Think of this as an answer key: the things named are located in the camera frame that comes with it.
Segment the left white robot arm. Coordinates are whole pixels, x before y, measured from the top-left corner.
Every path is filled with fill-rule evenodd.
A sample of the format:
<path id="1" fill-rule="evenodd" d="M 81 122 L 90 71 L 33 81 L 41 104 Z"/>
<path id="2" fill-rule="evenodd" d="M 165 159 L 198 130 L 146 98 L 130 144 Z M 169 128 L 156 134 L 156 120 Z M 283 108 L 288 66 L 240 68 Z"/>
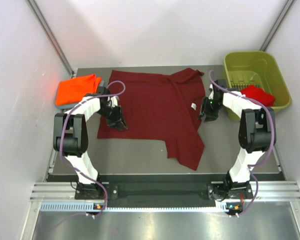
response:
<path id="1" fill-rule="evenodd" d="M 53 148 L 60 160 L 72 168 L 78 176 L 75 199 L 94 200 L 107 196 L 101 184 L 99 172 L 88 154 L 89 137 L 87 121 L 94 115 L 104 117 L 109 128 L 119 131 L 128 128 L 119 105 L 119 93 L 111 94 L 105 86 L 96 93 L 86 94 L 72 109 L 54 116 Z"/>

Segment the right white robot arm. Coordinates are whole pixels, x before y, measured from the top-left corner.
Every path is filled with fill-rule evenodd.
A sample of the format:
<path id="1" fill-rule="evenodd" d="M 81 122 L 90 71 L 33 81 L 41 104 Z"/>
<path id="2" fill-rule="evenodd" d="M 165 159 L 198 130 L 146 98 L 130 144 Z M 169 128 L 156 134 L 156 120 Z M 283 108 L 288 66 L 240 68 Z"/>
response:
<path id="1" fill-rule="evenodd" d="M 202 100 L 199 117 L 205 122 L 217 120 L 222 107 L 239 117 L 240 150 L 232 168 L 222 183 L 208 185 L 209 197 L 222 202 L 226 199 L 252 197 L 252 170 L 263 154 L 270 154 L 276 143 L 275 113 L 270 107 L 226 87 L 224 79 L 212 80 L 210 94 Z"/>

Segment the dark red t-shirt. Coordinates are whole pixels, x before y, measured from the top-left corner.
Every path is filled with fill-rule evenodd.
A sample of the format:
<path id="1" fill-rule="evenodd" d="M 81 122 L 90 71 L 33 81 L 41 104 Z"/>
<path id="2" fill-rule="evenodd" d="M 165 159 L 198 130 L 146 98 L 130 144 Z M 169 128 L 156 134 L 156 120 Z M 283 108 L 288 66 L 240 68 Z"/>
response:
<path id="1" fill-rule="evenodd" d="M 107 126 L 101 117 L 98 139 L 164 141 L 168 158 L 197 170 L 205 145 L 198 133 L 202 99 L 206 94 L 202 71 L 186 68 L 166 75 L 113 70 L 109 90 L 118 93 L 127 129 Z"/>

